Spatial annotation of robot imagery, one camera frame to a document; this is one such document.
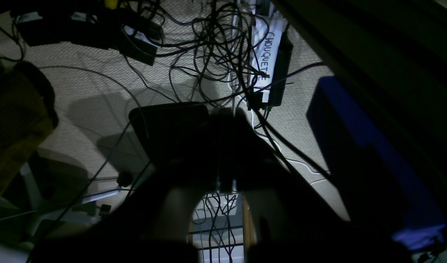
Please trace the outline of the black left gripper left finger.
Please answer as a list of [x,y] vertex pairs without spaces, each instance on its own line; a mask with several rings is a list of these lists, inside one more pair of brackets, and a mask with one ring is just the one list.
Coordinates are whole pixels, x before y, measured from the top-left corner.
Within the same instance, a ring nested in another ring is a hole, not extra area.
[[214,156],[198,143],[210,147],[220,121],[220,115],[208,114],[111,215],[83,233],[42,241],[34,262],[198,263],[198,249],[186,241],[188,227],[217,181]]

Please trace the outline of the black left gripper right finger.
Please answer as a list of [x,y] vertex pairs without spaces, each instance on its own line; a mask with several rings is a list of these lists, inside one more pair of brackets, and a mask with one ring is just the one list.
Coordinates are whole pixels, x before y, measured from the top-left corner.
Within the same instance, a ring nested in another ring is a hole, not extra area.
[[245,160],[231,161],[237,189],[254,221],[247,263],[408,263],[409,253],[387,235],[342,220],[272,148],[251,130],[242,111],[224,110],[224,141],[242,140]]

